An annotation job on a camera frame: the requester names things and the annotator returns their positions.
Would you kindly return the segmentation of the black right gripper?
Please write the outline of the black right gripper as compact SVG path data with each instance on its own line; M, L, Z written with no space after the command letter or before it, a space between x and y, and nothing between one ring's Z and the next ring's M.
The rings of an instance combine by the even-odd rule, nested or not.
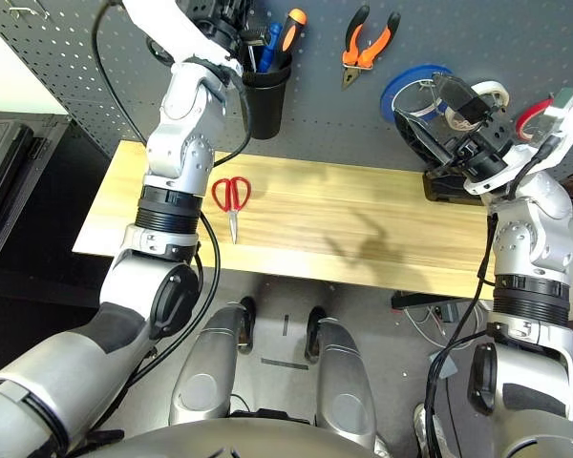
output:
M461 78L434 73L439 97L470 125L473 131L450 138L444 146L432 136L428 124L401 109L393 111L397 131L427 165L442 176L461 174L469 180L485 180L507 167L503 159L514 145L512 120L491 107Z

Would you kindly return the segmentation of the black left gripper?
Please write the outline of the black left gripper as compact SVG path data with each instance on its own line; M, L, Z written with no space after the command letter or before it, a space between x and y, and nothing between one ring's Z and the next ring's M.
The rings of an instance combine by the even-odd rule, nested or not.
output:
M268 45L268 27L246 27L251 8L251 1L192 0L189 2L189 19L207 38L223 48Z

